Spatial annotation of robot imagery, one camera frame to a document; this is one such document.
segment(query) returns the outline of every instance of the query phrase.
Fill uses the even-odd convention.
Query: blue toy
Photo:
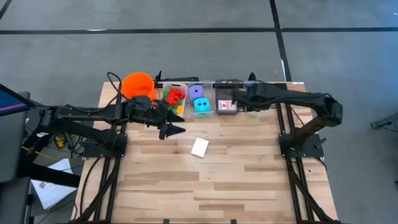
[[[193,85],[189,88],[189,99],[191,102],[194,102],[195,99],[205,97],[205,90],[201,85]]]
[[[207,112],[211,110],[208,98],[198,98],[193,102],[193,105],[195,107],[196,113]]]

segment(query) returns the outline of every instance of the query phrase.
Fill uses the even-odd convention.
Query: green toy block
[[[169,89],[165,89],[163,90],[163,98],[167,98],[167,96],[169,95],[170,90]]]
[[[169,110],[173,111],[174,114],[177,114],[177,106],[169,106]]]

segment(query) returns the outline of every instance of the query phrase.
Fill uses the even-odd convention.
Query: clear plastic bin
[[[218,115],[236,115],[238,109],[232,102],[232,92],[242,85],[242,80],[216,80],[216,113]]]
[[[258,83],[264,83],[263,81],[244,81],[243,88],[247,90],[250,86],[255,86]]]
[[[190,94],[190,88],[193,86],[201,86],[203,87],[203,95],[205,98],[208,99],[210,103],[210,110],[209,111],[202,111],[196,112],[194,101],[191,100],[192,96]],[[190,111],[195,117],[208,117],[214,114],[216,110],[216,96],[213,89],[212,82],[205,81],[205,82],[190,82],[188,83],[188,100],[190,102]]]
[[[165,83],[163,83],[163,93],[164,93],[165,90],[170,90],[172,88],[178,89],[178,90],[183,91],[185,93],[185,97],[183,99],[181,99],[181,105],[177,105],[177,110],[173,110],[175,112],[175,114],[179,115],[180,117],[183,117],[184,109],[185,109],[185,100],[187,99],[187,95],[188,95],[188,87],[184,83],[175,83],[175,82],[165,82]],[[178,111],[178,106],[182,106],[182,111]]]

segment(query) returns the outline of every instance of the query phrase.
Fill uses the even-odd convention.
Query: white paper
[[[195,143],[193,144],[191,153],[193,155],[204,157],[207,149],[207,145],[209,145],[209,141],[197,138]]]
[[[56,162],[51,166],[49,166],[49,168],[55,170],[62,170],[64,172],[73,174],[68,159],[62,159],[61,161]],[[61,201],[63,198],[65,198],[68,194],[77,190],[77,188],[74,187],[66,187],[52,183],[42,182],[39,180],[31,180],[31,181],[44,209],[51,208],[59,201]]]

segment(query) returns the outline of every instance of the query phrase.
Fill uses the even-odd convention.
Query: gray carpet
[[[0,0],[0,7],[5,0]],[[398,26],[394,0],[276,0],[294,27]],[[13,0],[0,30],[273,27],[263,0]],[[338,216],[346,223],[396,223],[397,133],[369,123],[398,112],[398,32],[284,33],[292,79],[344,105],[325,128],[325,157]],[[283,81],[274,33],[0,35],[0,82],[46,105],[96,106],[108,71],[153,77]],[[68,157],[46,149],[57,157]],[[73,199],[60,202],[56,207]],[[35,222],[44,217],[35,200]],[[67,222],[73,204],[42,223]]]

